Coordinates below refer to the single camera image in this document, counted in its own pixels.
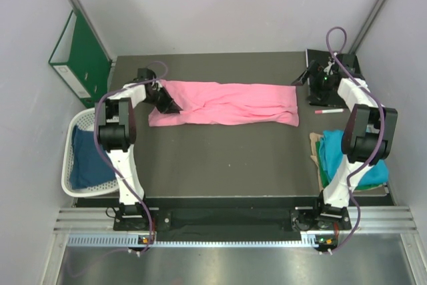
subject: pink cloth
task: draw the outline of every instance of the pink cloth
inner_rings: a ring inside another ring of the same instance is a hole
[[[261,121],[298,126],[294,86],[166,80],[161,80],[161,84],[183,111],[162,114],[155,108],[148,117],[150,126],[239,125]]]

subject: wall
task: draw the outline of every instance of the wall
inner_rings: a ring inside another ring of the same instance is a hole
[[[81,0],[112,56],[325,49],[335,25],[351,44],[374,1]]]
[[[398,201],[411,207],[427,246],[427,6],[423,3],[388,0],[358,57],[372,91],[399,112],[388,158],[390,181]]]
[[[0,275],[36,284],[58,208],[67,125],[81,103],[47,60],[67,0],[0,0]]]

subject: plastic basket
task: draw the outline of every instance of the plastic basket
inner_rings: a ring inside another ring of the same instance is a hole
[[[71,136],[75,125],[82,130],[93,130],[93,120],[95,119],[95,108],[90,108],[81,111],[71,120],[68,127],[67,141],[65,143],[65,153],[62,165],[61,185],[64,192],[73,197],[94,197],[116,192],[119,189],[117,180],[112,180],[103,184],[99,184],[81,190],[74,190],[69,182],[69,176],[73,169],[74,153],[71,143]]]

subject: white label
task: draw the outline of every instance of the white label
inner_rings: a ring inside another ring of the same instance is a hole
[[[74,73],[66,65],[53,66],[58,74],[64,79],[68,86],[75,92],[79,98],[90,98],[91,96],[87,90],[83,87]]]

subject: marker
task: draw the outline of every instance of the marker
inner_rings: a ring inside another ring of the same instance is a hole
[[[315,110],[314,113],[342,113],[343,111],[344,111],[344,108],[320,109],[320,110]]]

